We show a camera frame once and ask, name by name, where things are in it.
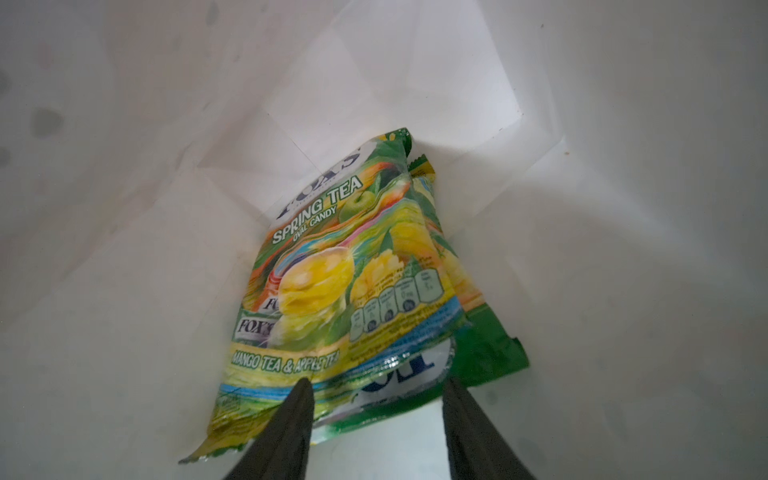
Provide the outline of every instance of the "fox's candy bag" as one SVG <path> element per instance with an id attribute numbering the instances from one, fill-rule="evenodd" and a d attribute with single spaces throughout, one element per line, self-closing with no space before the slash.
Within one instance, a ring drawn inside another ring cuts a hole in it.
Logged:
<path id="1" fill-rule="evenodd" d="M 208 436 L 182 462 L 243 448 L 302 377 L 319 418 L 466 325 L 408 170 L 410 148 L 406 129 L 368 141 L 273 219 Z"/>
<path id="2" fill-rule="evenodd" d="M 363 387 L 351 402 L 320 419 L 313 442 L 321 442 L 361 426 L 418 408 L 442 395 L 442 380 L 457 376 L 464 386 L 477 386 L 528 367 L 528 357 L 517 339 L 510 339 L 485 303 L 480 291 L 443 236 L 435 212 L 432 185 L 435 171 L 426 156 L 409 165 L 414 197 L 419 202 L 435 248 L 445 266 L 470 326 L 452 340 L 414 356 L 397 370 Z"/>

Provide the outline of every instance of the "yellow candy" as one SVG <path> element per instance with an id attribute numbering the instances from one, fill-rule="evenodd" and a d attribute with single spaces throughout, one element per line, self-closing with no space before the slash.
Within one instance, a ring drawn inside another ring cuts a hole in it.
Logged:
<path id="1" fill-rule="evenodd" d="M 417 258 L 435 254 L 435 244 L 429 237 L 422 223 L 398 222 L 389 230 L 395 252 L 400 255 L 413 255 Z"/>
<path id="2" fill-rule="evenodd" d="M 332 247 L 310 255 L 290 267 L 280 282 L 280 312 L 288 316 L 319 313 L 346 292 L 354 274 L 352 251 L 346 247 Z"/>

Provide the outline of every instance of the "candy bag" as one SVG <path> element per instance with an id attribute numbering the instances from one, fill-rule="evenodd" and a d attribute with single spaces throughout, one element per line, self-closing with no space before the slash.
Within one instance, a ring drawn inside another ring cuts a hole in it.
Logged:
<path id="1" fill-rule="evenodd" d="M 409 165 L 409 171 L 430 237 L 471 325 L 460 329 L 452 341 L 427 349 L 397 370 L 381 375 L 363 387 L 351 402 L 317 421 L 312 434 L 314 443 L 431 402 L 442 395 L 442 381 L 449 375 L 457 376 L 469 387 L 528 367 L 522 345 L 507 336 L 443 236 L 435 212 L 432 165 L 422 155 Z"/>
<path id="2" fill-rule="evenodd" d="M 368 141 L 274 218 L 203 444 L 242 449 L 302 377 L 315 418 L 467 324 L 408 170 L 406 129 Z"/>

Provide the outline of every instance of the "green apple illustration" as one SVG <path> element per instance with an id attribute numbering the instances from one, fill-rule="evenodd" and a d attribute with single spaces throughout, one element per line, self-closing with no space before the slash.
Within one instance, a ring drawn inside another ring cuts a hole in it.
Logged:
<path id="1" fill-rule="evenodd" d="M 339 211 L 339 222 L 344 223 L 364 210 L 376 205 L 376 195 L 368 190 L 355 192 Z"/>

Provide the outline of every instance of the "stain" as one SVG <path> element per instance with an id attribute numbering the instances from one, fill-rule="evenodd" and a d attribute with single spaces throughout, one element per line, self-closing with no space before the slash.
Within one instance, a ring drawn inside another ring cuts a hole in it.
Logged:
<path id="1" fill-rule="evenodd" d="M 11 151 L 0 147 L 0 168 L 7 167 L 11 163 Z"/>
<path id="2" fill-rule="evenodd" d="M 615 402 L 603 404 L 603 416 L 605 422 L 608 424 L 608 428 L 619 439 L 627 441 L 629 439 L 629 429 L 627 428 L 627 420 L 624 417 L 624 410 L 621 406 Z"/>
<path id="3" fill-rule="evenodd" d="M 174 51 L 181 50 L 181 34 L 176 35 L 173 40 L 170 41 L 170 47 Z"/>
<path id="4" fill-rule="evenodd" d="M 0 68 L 0 97 L 11 90 L 11 78 Z"/>
<path id="5" fill-rule="evenodd" d="M 487 392 L 485 394 L 485 401 L 489 405 L 496 405 L 498 403 L 498 395 L 496 395 L 496 392 Z"/>
<path id="6" fill-rule="evenodd" d="M 219 4 L 211 2 L 208 5 L 208 12 L 205 14 L 205 25 L 213 27 L 219 20 Z"/>
<path id="7" fill-rule="evenodd" d="M 57 134 L 64 127 L 64 117 L 50 108 L 36 108 L 32 114 L 31 130 L 35 138 L 46 138 Z"/>
<path id="8" fill-rule="evenodd" d="M 53 48 L 48 43 L 40 43 L 35 46 L 35 61 L 43 70 L 50 70 L 55 57 Z"/>
<path id="9" fill-rule="evenodd" d="M 547 465 L 547 456 L 544 455 L 541 447 L 525 437 L 518 440 L 518 451 L 516 453 L 519 453 L 523 460 L 536 466 L 542 467 Z"/>

